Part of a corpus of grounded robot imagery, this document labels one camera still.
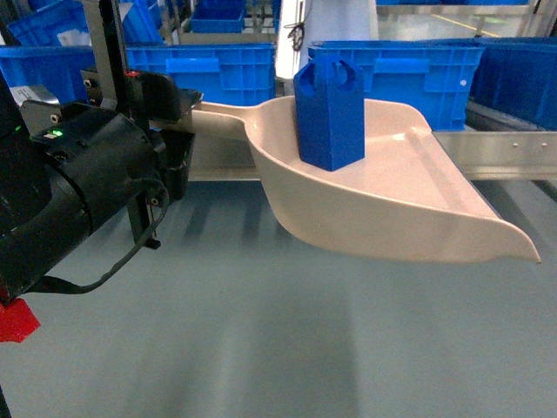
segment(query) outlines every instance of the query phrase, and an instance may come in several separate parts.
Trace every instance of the dustpan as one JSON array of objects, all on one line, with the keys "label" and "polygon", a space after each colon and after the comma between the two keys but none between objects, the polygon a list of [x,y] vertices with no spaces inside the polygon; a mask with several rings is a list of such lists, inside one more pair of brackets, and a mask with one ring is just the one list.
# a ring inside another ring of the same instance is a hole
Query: dustpan
[{"label": "dustpan", "polygon": [[540,261],[530,238],[483,199],[417,110],[367,99],[365,115],[366,158],[335,172],[300,160],[292,96],[253,107],[202,103],[164,127],[247,140],[277,220],[311,245],[388,260]]}]

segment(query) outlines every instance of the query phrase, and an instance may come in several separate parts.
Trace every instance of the shelf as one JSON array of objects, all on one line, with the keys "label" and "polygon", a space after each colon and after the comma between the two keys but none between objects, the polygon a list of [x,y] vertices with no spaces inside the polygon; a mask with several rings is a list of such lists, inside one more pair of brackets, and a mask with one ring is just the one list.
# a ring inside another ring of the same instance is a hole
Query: shelf
[{"label": "shelf", "polygon": [[448,6],[400,5],[377,6],[378,15],[482,15],[524,16],[529,6]]},{"label": "shelf", "polygon": [[557,179],[557,132],[433,134],[468,179]]}]

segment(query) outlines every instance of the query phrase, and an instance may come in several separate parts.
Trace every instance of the black cable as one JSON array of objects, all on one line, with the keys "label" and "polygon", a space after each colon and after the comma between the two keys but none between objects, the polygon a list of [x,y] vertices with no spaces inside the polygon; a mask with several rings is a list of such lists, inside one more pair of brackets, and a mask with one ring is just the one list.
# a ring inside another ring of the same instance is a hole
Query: black cable
[{"label": "black cable", "polygon": [[122,258],[119,262],[117,262],[114,266],[112,266],[111,270],[107,273],[103,274],[101,278],[96,281],[95,283],[91,283],[87,286],[78,286],[74,283],[69,281],[59,279],[58,277],[52,276],[43,276],[40,281],[38,281],[33,287],[31,287],[27,293],[35,292],[35,293],[63,293],[63,294],[84,294],[88,292],[92,292],[93,290],[101,287],[104,283],[108,281],[118,270],[120,270],[131,258],[136,255],[139,250],[143,247],[145,242],[152,236],[152,234],[157,229],[157,226],[161,223],[164,216],[166,215],[166,211],[168,210],[168,206],[170,205],[170,197],[168,194],[168,190],[164,186],[164,184],[156,179],[136,179],[132,180],[130,186],[133,187],[134,196],[138,195],[139,193],[145,191],[148,188],[155,188],[157,187],[158,191],[163,193],[162,204],[161,204],[161,212],[158,215],[158,218],[154,220],[148,227],[145,229],[143,235],[138,240],[136,245]]},{"label": "black cable", "polygon": [[288,38],[292,40],[292,49],[296,52],[302,51],[302,46],[304,46],[304,39],[305,39],[305,22],[307,18],[312,13],[313,3],[311,0],[305,0],[306,4],[309,4],[307,7],[307,11],[304,13],[304,16],[301,18],[299,22],[296,24],[288,24],[285,26],[285,29],[291,29],[290,33],[288,34]]}]

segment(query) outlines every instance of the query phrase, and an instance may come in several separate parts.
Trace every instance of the crate handle opening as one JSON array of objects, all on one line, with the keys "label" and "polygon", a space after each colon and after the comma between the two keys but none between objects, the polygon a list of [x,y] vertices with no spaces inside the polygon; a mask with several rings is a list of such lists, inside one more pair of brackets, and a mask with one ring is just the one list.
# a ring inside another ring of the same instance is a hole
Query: crate handle opening
[{"label": "crate handle opening", "polygon": [[172,73],[220,72],[218,58],[169,58],[166,71]]},{"label": "crate handle opening", "polygon": [[426,74],[429,72],[429,59],[420,58],[377,58],[375,74]]}]

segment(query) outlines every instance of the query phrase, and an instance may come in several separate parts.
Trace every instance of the blue plastic crate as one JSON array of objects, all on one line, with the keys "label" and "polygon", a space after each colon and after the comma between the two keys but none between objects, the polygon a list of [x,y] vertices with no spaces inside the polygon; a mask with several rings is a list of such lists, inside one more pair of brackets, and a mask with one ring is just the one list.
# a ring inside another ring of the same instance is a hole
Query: blue plastic crate
[{"label": "blue plastic crate", "polygon": [[[124,19],[126,42],[162,43],[145,0],[135,0],[133,3]],[[60,46],[59,34],[68,30],[89,31],[82,4],[73,0],[52,3],[8,26],[23,46]]]},{"label": "blue plastic crate", "polygon": [[272,20],[275,28],[275,33],[279,33],[280,26],[280,7],[282,0],[272,0]]},{"label": "blue plastic crate", "polygon": [[467,6],[501,6],[528,4],[528,0],[441,0],[443,4],[464,4]]},{"label": "blue plastic crate", "polygon": [[245,0],[200,0],[198,6],[202,5],[206,9],[230,9],[244,7],[245,3]]},{"label": "blue plastic crate", "polygon": [[275,97],[271,44],[131,47],[130,68],[169,74],[180,88],[204,93],[204,100],[258,105]]},{"label": "blue plastic crate", "polygon": [[553,39],[482,42],[473,81],[477,103],[557,131],[557,44]]},{"label": "blue plastic crate", "polygon": [[86,46],[0,48],[0,70],[9,87],[42,84],[60,103],[87,99],[80,71],[94,63]]},{"label": "blue plastic crate", "polygon": [[377,0],[378,6],[393,6],[397,4],[439,4],[440,0]]},{"label": "blue plastic crate", "polygon": [[314,45],[309,55],[340,54],[364,70],[367,98],[411,105],[435,131],[461,131],[483,50],[458,42],[330,41]]},{"label": "blue plastic crate", "polygon": [[160,28],[163,25],[163,18],[160,16],[160,9],[158,8],[157,2],[149,6],[149,14],[156,28]]},{"label": "blue plastic crate", "polygon": [[245,27],[244,18],[244,3],[225,8],[198,4],[191,17],[191,30],[197,33],[241,33]]},{"label": "blue plastic crate", "polygon": [[33,9],[33,10],[39,10],[42,9],[43,7],[48,6],[49,4],[55,3],[58,0],[29,0],[29,6]]}]

